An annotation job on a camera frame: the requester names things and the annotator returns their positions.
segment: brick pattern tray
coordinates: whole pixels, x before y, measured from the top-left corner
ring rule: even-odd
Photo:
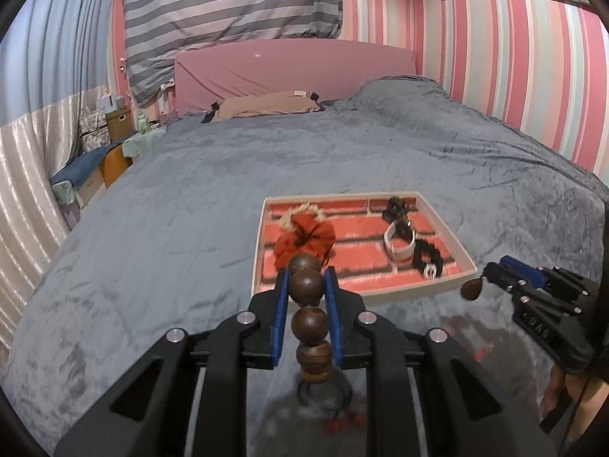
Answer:
[[[440,250],[444,259],[442,277],[425,280],[413,269],[411,260],[395,264],[387,257],[383,234],[389,224],[383,221],[381,214],[387,207],[387,200],[394,195],[413,206],[408,218],[417,235]],[[279,218],[289,208],[306,201],[322,208],[334,226],[337,239],[330,251],[328,265],[336,269],[343,289],[364,297],[397,292],[405,297],[415,297],[457,288],[476,274],[476,265],[465,249],[418,192],[269,197],[264,200],[258,228],[252,295],[275,284],[273,244],[281,233]]]

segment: tray rim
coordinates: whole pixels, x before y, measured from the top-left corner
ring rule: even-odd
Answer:
[[[425,214],[430,223],[436,230],[436,235],[442,240],[449,250],[455,262],[461,268],[461,273],[451,276],[441,276],[434,280],[425,282],[405,284],[395,287],[385,287],[376,289],[370,292],[361,294],[362,298],[367,302],[376,302],[377,299],[385,300],[393,299],[411,299],[414,297],[423,296],[426,294],[434,294],[452,288],[460,287],[464,282],[476,275],[478,268],[470,255],[467,253],[459,239],[453,231],[447,226],[446,222],[437,214],[431,204],[418,191],[394,191],[394,192],[352,192],[340,194],[305,194],[305,195],[287,195],[287,196],[269,196],[263,201],[262,210],[260,212],[260,221],[258,222],[258,232],[256,236],[256,251],[254,254],[254,266],[252,272],[252,288],[250,295],[254,296],[257,293],[257,277],[262,272],[264,265],[264,249],[261,249],[261,236],[264,223],[264,216],[267,207],[272,204],[294,203],[302,204],[305,201],[313,204],[325,201],[336,200],[351,200],[351,199],[376,199],[389,198],[397,196],[399,198],[414,197],[416,198],[415,207]]]

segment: orange scrunchie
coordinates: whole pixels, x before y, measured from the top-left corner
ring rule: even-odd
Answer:
[[[319,262],[324,262],[336,242],[332,224],[327,220],[316,221],[311,213],[296,213],[291,221],[294,230],[282,232],[273,247],[275,268],[286,268],[290,259],[299,252],[313,254]]]

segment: silver screw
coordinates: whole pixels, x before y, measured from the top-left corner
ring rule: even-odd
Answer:
[[[434,328],[429,332],[429,338],[432,342],[441,344],[448,339],[448,334],[441,328]]]
[[[169,340],[172,344],[177,344],[184,340],[187,333],[181,328],[172,328],[166,334],[165,338]]]
[[[250,325],[256,321],[256,315],[252,311],[241,311],[237,315],[237,321],[242,325]]]
[[[371,325],[376,322],[376,314],[372,311],[362,311],[357,315],[357,319],[364,325]]]

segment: gray bedspread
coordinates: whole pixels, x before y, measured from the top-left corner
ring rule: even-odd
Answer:
[[[53,259],[14,337],[2,386],[52,451],[68,428],[165,331],[213,328],[249,302],[267,196],[418,190],[479,267],[504,254],[599,279],[609,189],[531,138],[447,98],[435,83],[367,84],[324,112],[171,125],[86,214]],[[487,286],[374,307],[399,327],[452,328],[536,413],[550,359]],[[250,372],[250,455],[363,456],[362,430],[325,435],[295,398],[286,329],[272,372]],[[351,374],[363,393],[363,374]]]

